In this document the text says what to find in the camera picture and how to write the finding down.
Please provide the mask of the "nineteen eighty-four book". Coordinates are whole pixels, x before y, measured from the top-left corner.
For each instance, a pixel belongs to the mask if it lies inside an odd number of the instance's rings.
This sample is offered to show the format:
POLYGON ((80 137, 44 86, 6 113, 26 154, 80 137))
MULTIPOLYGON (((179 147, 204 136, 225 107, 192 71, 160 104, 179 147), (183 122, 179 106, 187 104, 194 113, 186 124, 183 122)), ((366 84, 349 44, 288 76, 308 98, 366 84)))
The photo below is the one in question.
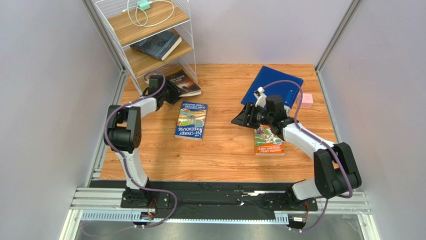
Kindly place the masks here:
POLYGON ((164 61, 182 42, 182 37, 171 31, 163 31, 130 45, 134 50, 164 61))

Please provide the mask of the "orange 78-storey treehouse book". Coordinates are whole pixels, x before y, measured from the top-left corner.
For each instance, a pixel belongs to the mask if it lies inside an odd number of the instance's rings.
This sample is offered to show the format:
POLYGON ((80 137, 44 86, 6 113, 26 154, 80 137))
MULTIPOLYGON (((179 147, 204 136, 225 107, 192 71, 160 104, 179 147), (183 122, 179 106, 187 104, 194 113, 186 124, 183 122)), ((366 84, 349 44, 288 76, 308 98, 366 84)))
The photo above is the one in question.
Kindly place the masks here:
POLYGON ((256 156, 284 156, 284 141, 275 136, 269 126, 261 125, 254 130, 254 154, 256 156))

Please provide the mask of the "three days to see book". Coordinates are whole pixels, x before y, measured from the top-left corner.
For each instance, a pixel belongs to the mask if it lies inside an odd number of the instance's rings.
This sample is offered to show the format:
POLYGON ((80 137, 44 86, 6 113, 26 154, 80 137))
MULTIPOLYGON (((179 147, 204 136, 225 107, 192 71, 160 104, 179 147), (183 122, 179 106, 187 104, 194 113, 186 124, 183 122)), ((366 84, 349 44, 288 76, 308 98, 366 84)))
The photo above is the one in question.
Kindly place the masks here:
POLYGON ((166 79, 178 88, 180 97, 192 97, 202 93, 201 88, 182 69, 166 76, 166 79))

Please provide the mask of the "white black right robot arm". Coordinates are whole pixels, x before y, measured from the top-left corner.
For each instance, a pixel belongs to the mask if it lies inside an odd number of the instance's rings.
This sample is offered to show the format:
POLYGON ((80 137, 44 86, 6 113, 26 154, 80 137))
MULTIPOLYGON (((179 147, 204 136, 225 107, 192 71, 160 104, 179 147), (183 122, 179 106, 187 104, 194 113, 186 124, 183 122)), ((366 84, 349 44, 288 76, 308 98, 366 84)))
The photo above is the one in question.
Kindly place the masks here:
POLYGON ((311 198, 351 198, 353 190, 362 185, 351 147, 345 142, 320 138, 303 127, 295 117, 288 116, 279 95, 266 97, 264 107, 247 102, 231 123, 251 129, 268 126, 276 137, 298 147, 313 160, 314 177, 286 190, 290 204, 311 198))

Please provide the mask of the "blue 91-storey treehouse book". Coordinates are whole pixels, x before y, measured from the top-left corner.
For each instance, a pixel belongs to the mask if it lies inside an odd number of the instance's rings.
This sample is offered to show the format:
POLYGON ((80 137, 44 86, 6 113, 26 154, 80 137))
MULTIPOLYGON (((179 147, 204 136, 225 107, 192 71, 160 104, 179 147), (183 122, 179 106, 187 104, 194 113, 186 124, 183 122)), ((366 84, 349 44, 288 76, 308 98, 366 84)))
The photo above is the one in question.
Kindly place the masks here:
POLYGON ((201 141, 204 137, 208 105, 183 101, 177 119, 174 136, 180 139, 201 141))

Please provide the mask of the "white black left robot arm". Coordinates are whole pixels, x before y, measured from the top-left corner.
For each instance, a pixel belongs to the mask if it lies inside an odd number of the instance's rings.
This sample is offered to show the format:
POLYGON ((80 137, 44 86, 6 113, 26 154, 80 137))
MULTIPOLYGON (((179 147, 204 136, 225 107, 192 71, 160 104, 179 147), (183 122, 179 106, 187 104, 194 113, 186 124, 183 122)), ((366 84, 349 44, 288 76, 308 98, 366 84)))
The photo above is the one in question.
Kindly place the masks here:
POLYGON ((154 205, 149 177, 140 159, 142 118, 158 111, 165 102, 176 103, 179 89, 167 81, 164 73, 150 71, 145 75, 148 87, 138 99, 123 105, 110 105, 103 130, 104 143, 119 157, 126 176, 122 208, 149 208, 154 205))

